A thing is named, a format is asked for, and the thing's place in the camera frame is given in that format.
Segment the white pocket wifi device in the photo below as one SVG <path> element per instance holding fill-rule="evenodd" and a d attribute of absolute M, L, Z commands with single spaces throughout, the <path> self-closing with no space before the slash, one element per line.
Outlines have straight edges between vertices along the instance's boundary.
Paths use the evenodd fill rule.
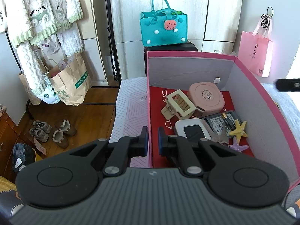
<path fill-rule="evenodd" d="M 190 142 L 197 143 L 201 139 L 211 139 L 211 136 L 199 118 L 179 120 L 174 131 L 178 136 L 185 137 Z"/>

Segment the beige hair claw clip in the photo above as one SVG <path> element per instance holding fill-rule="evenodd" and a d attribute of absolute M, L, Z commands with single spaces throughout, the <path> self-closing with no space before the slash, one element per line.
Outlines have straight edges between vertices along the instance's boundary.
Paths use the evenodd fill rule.
<path fill-rule="evenodd" d="M 167 90 L 164 89 L 162 95 L 162 100 L 166 105 L 161 113 L 166 120 L 170 120 L 174 116 L 179 120 L 189 119 L 197 109 L 180 89 L 170 94 L 167 94 Z"/>

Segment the pink cardboard box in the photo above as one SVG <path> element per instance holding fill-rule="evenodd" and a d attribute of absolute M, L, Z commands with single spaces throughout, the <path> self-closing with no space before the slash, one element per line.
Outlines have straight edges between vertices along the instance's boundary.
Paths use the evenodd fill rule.
<path fill-rule="evenodd" d="M 246 120 L 247 143 L 253 155 L 282 169 L 290 187 L 299 184 L 299 141 L 269 93 L 235 56 L 192 51 L 150 51 L 147 54 L 148 123 L 152 166 L 165 168 L 160 156 L 158 128 L 165 125 L 161 114 L 162 90 L 186 91 L 194 83 L 213 82 L 227 91 L 226 110 Z"/>

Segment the pink square compact case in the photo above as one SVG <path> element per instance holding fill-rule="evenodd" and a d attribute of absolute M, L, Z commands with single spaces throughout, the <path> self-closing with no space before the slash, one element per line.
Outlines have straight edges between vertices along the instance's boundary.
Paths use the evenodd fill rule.
<path fill-rule="evenodd" d="M 220 90 L 210 82 L 194 83 L 189 87 L 188 98 L 195 105 L 198 118 L 219 113 L 225 106 Z"/>

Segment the small battery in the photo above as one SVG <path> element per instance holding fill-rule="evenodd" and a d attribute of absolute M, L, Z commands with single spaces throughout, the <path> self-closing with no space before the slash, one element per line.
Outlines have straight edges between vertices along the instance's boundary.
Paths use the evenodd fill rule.
<path fill-rule="evenodd" d="M 233 122 L 228 118 L 228 116 L 225 113 L 221 114 L 222 118 L 224 119 L 224 121 L 227 123 L 227 125 L 229 126 L 230 130 L 235 130 L 236 127 L 233 124 Z"/>

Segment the purple starfish clip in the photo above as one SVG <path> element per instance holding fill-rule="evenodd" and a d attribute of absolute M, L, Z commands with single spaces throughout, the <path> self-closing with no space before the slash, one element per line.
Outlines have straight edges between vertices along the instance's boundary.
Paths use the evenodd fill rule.
<path fill-rule="evenodd" d="M 238 152 L 243 152 L 243 151 L 247 150 L 249 147 L 248 147 L 248 145 L 240 145 L 237 141 L 237 138 L 233 137 L 233 143 L 232 143 L 232 145 L 229 146 L 229 148 L 233 149 L 235 151 L 238 151 Z"/>

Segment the yellow starfish clip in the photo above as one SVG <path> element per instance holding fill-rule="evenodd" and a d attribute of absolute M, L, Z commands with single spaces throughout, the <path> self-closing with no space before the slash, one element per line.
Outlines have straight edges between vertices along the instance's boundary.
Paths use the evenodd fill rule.
<path fill-rule="evenodd" d="M 245 132 L 245 126 L 246 126 L 247 121 L 245 120 L 242 122 L 242 124 L 240 124 L 239 120 L 236 119 L 234 121 L 234 123 L 235 123 L 235 130 L 232 130 L 231 132 L 229 132 L 229 135 L 235 136 L 237 143 L 239 144 L 242 137 L 244 137 L 244 138 L 248 137 L 247 133 Z"/>

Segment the keys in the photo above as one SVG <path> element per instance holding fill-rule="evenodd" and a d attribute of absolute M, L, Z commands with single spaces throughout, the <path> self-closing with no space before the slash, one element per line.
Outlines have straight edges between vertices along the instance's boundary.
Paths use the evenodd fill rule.
<path fill-rule="evenodd" d="M 226 123 L 225 122 L 223 122 L 222 132 L 220 135 L 215 133 L 210 127 L 208 127 L 207 131 L 213 142 L 229 147 L 229 140 L 228 140 L 227 134 L 226 134 Z"/>

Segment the grey patterned tablecloth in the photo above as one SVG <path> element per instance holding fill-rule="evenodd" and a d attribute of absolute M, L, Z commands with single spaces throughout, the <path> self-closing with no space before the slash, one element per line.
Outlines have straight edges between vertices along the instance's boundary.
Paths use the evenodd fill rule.
<path fill-rule="evenodd" d="M 143 126 L 148 126 L 147 78 L 122 80 L 109 142 L 117 142 L 124 136 L 137 136 Z"/>

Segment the pink paper gift bag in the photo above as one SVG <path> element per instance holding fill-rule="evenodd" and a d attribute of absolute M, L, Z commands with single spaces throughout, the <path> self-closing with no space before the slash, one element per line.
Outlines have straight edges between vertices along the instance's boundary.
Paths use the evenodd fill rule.
<path fill-rule="evenodd" d="M 273 21 L 269 15 L 261 15 L 253 32 L 243 31 L 238 50 L 239 60 L 253 74 L 267 78 L 271 70 Z"/>

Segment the brown fuzzy boots pair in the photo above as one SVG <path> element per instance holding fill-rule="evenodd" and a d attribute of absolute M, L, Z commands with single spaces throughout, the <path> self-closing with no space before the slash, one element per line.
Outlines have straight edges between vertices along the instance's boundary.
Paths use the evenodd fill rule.
<path fill-rule="evenodd" d="M 52 141 L 62 149 L 69 146 L 68 137 L 76 135 L 77 130 L 69 120 L 63 120 L 56 125 L 56 130 L 52 134 Z"/>

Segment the brown paper bag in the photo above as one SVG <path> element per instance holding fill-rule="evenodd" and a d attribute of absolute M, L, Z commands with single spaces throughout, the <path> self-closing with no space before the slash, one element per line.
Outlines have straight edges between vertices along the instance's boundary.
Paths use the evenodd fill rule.
<path fill-rule="evenodd" d="M 63 103 L 78 106 L 84 102 L 92 80 L 80 53 L 59 62 L 49 59 L 44 67 L 50 83 Z"/>

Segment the grey sneakers pair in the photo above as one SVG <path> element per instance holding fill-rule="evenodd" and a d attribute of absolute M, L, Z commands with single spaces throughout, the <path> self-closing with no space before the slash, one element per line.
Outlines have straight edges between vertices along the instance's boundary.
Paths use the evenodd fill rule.
<path fill-rule="evenodd" d="M 36 140 L 45 143 L 49 139 L 52 126 L 45 121 L 33 121 L 33 127 L 29 130 L 29 134 Z"/>

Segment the white wardrobe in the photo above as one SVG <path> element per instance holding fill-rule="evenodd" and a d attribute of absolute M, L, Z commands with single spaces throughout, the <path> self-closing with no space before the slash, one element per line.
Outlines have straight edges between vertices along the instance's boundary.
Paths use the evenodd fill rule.
<path fill-rule="evenodd" d="M 175 43 L 231 54 L 242 0 L 110 0 L 122 79 L 146 74 L 145 49 Z"/>

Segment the yellow waste bin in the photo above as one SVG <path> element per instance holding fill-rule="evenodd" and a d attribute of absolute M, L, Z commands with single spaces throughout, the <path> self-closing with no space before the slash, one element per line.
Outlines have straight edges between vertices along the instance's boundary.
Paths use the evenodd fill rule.
<path fill-rule="evenodd" d="M 18 173 L 28 165 L 43 160 L 35 149 L 23 143 L 16 143 L 12 152 L 12 169 Z"/>

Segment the black clothes rack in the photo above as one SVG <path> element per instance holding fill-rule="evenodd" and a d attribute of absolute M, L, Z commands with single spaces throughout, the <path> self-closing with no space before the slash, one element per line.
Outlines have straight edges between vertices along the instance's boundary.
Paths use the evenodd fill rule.
<path fill-rule="evenodd" d="M 78 22 L 85 51 L 82 55 L 92 74 L 92 89 L 111 92 L 121 84 L 121 71 L 110 0 L 80 0 L 84 19 Z"/>

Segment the teal felt tote bag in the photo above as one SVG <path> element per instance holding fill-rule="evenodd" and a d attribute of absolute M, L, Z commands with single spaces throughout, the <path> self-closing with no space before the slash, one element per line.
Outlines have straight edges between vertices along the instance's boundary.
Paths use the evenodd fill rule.
<path fill-rule="evenodd" d="M 140 31 L 142 44 L 145 47 L 182 44 L 188 41 L 188 15 L 170 8 L 154 10 L 151 0 L 151 11 L 140 13 Z"/>

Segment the white fluffy robe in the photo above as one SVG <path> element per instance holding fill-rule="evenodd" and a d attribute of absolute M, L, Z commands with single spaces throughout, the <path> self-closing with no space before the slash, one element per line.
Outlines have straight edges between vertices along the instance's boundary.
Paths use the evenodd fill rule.
<path fill-rule="evenodd" d="M 84 51 L 77 21 L 83 18 L 79 0 L 2 0 L 4 22 L 17 51 L 29 87 L 35 96 L 45 92 L 47 84 L 34 46 L 47 39 L 57 40 L 66 56 Z"/>

